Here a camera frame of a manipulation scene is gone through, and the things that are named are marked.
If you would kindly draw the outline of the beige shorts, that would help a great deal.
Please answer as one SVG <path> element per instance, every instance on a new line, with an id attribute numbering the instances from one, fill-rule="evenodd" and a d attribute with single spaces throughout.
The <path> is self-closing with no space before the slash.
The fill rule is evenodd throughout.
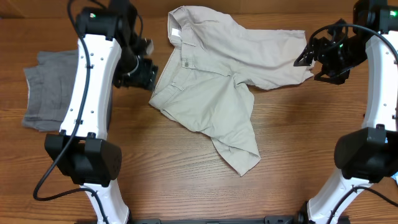
<path id="1" fill-rule="evenodd" d="M 250 86 L 299 85 L 310 67 L 294 61 L 306 46 L 303 30 L 246 29 L 230 15 L 203 6 L 168 14 L 174 50 L 150 105 L 190 131 L 209 136 L 219 155 L 244 175 L 260 161 Z"/>

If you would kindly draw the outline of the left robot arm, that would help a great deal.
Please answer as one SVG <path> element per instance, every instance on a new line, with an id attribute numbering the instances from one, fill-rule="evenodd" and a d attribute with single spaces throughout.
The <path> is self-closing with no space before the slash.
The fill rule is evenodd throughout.
<path id="1" fill-rule="evenodd" d="M 79 57 L 72 97 L 58 134 L 48 134 L 44 147 L 52 168 L 87 194 L 98 223 L 132 223 L 117 182 L 121 148 L 108 141 L 112 93 L 120 87 L 154 89 L 153 42 L 136 32 L 142 17 L 129 1 L 85 7 L 70 21 Z"/>

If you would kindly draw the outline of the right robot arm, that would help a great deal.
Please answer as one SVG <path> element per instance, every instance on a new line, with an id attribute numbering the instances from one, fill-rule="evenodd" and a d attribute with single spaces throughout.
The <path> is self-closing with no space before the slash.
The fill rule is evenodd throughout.
<path id="1" fill-rule="evenodd" d="M 352 68 L 368 63 L 368 102 L 358 131 L 339 138 L 335 170 L 316 196 L 305 202 L 295 223 L 348 223 L 344 210 L 363 191 L 397 172 L 397 8 L 385 0 L 361 0 L 353 22 L 325 26 L 312 34 L 295 66 L 321 64 L 314 79 L 344 84 Z"/>

